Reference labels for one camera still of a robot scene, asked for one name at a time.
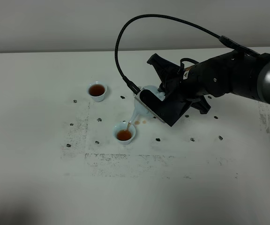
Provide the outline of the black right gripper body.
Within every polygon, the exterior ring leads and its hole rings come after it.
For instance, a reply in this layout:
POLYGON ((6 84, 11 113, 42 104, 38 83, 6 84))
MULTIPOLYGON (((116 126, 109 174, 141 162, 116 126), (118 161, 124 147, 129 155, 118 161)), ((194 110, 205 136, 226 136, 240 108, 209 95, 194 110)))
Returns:
POLYGON ((164 92, 165 96, 178 93, 185 100, 210 93, 210 60, 197 63, 183 58, 179 66, 178 77, 161 82, 158 91, 164 92))

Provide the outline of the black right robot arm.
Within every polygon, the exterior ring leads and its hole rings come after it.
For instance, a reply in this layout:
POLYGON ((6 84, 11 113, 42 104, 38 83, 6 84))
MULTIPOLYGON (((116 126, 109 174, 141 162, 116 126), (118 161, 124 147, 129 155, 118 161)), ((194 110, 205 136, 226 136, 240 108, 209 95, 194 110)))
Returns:
POLYGON ((270 54, 232 51, 190 67, 184 67, 185 61, 176 65, 157 54, 148 60, 161 80, 158 91, 165 98, 160 100, 150 90, 142 90, 139 98, 167 124, 175 123, 190 107, 207 114, 210 105, 205 95, 217 98, 232 93, 270 104, 270 54))

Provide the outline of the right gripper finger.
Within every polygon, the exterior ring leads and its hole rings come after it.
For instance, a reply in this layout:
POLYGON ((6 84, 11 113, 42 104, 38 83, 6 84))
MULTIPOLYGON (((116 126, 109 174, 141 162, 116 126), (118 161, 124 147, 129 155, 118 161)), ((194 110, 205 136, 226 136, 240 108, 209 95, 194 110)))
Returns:
POLYGON ((161 82, 167 82, 169 79, 178 77, 180 66, 169 62, 156 53, 147 60, 147 63, 154 67, 161 82))
POLYGON ((204 96, 197 96, 195 98, 187 98, 187 101, 191 102, 191 107, 197 109, 200 114, 207 114, 211 109, 204 96))

